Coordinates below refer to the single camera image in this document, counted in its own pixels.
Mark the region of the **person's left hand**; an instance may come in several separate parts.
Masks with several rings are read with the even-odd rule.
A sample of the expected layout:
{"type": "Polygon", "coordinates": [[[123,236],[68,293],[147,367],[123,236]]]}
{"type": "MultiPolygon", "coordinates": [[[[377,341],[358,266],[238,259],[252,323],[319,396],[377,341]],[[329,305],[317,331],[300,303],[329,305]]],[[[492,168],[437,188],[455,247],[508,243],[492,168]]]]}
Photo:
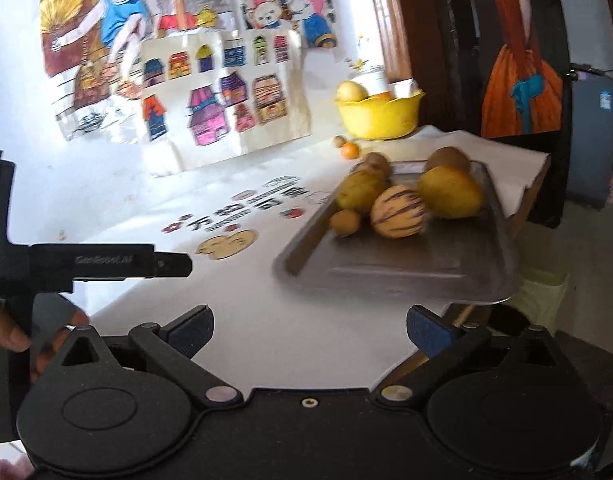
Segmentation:
{"type": "MultiPolygon", "coordinates": [[[[79,308],[75,309],[72,319],[67,322],[52,341],[40,352],[35,360],[35,364],[31,370],[31,380],[36,382],[40,378],[48,364],[57,351],[69,337],[70,327],[85,326],[90,324],[90,319],[84,311],[79,308]]],[[[12,318],[0,307],[0,346],[6,350],[13,352],[22,352],[29,350],[31,347],[31,339],[26,336],[26,333],[12,320],[12,318]]]]}

